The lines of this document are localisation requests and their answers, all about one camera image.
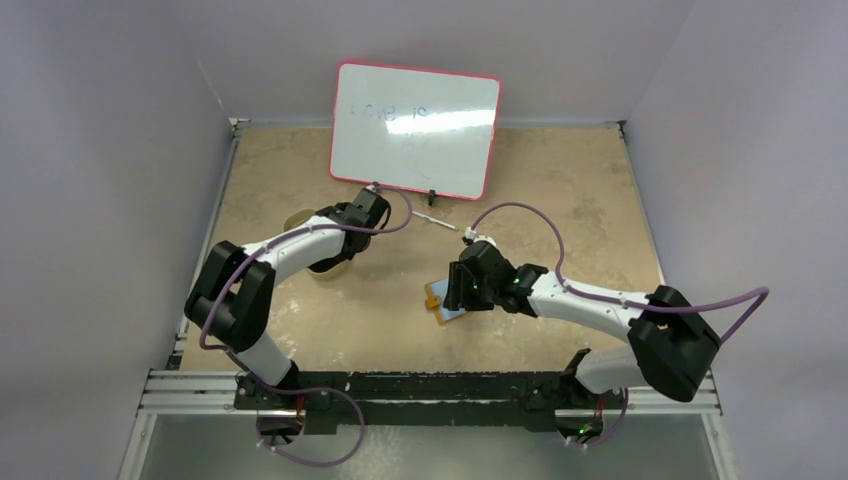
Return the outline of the yellow leather card holder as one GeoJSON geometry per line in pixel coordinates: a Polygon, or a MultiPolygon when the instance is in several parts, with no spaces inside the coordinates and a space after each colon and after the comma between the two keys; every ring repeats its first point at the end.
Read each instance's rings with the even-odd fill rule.
{"type": "Polygon", "coordinates": [[[442,326],[467,315],[467,311],[464,309],[449,310],[444,306],[447,290],[447,278],[430,282],[424,286],[425,308],[434,314],[437,323],[442,326]]]}

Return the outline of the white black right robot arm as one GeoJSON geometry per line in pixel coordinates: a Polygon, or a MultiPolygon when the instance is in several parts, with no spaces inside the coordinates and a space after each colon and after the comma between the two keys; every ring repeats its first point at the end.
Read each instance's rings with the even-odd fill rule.
{"type": "Polygon", "coordinates": [[[449,311],[490,311],[565,320],[610,335],[622,346],[587,350],[566,367],[564,399],[584,407],[614,389],[651,387],[690,402],[716,357],[716,332],[676,289],[652,293],[609,290],[561,280],[535,264],[513,266],[487,241],[466,246],[448,267],[449,311]]]}

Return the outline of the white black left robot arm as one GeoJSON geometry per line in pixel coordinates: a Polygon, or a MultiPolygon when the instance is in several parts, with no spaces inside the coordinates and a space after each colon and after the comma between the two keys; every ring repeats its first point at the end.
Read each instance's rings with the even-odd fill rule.
{"type": "Polygon", "coordinates": [[[272,408],[292,405],[299,369],[268,332],[276,287],[307,270],[327,273],[365,251],[392,207],[374,186],[350,202],[301,213],[296,225],[267,240],[215,244],[187,297],[184,315],[200,330],[205,351],[221,351],[261,382],[272,408]]]}

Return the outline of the white marker pen green cap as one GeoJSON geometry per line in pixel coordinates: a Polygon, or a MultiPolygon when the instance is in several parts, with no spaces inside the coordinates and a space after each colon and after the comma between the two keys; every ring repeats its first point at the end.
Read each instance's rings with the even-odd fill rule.
{"type": "Polygon", "coordinates": [[[445,222],[445,221],[443,221],[443,220],[436,219],[436,218],[434,218],[434,217],[431,217],[431,216],[429,216],[429,215],[423,214],[423,213],[421,213],[421,212],[416,212],[416,211],[414,211],[414,212],[412,212],[412,213],[413,213],[415,216],[417,216],[418,218],[421,218],[421,219],[423,219],[423,220],[425,220],[425,221],[428,221],[428,222],[430,222],[430,223],[433,223],[433,224],[439,225],[439,226],[441,226],[441,227],[444,227],[444,228],[449,229],[449,230],[452,230],[452,231],[458,231],[458,228],[457,228],[455,225],[452,225],[452,224],[450,224],[450,223],[448,223],[448,222],[445,222]]]}

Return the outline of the pink framed whiteboard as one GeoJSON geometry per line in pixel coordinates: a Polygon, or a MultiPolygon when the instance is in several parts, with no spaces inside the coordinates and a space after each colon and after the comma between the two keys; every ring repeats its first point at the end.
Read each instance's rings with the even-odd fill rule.
{"type": "Polygon", "coordinates": [[[337,70],[329,173],[478,200],[500,97],[501,82],[489,75],[345,62],[337,70]]]}

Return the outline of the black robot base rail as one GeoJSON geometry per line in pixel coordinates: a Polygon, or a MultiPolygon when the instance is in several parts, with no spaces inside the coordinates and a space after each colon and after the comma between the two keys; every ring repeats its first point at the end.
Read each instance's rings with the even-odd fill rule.
{"type": "Polygon", "coordinates": [[[333,434],[341,425],[360,422],[575,433],[598,410],[624,403],[623,394],[593,394],[560,371],[302,371],[294,388],[295,394],[283,395],[240,375],[234,407],[261,415],[300,413],[309,434],[333,434]]]}

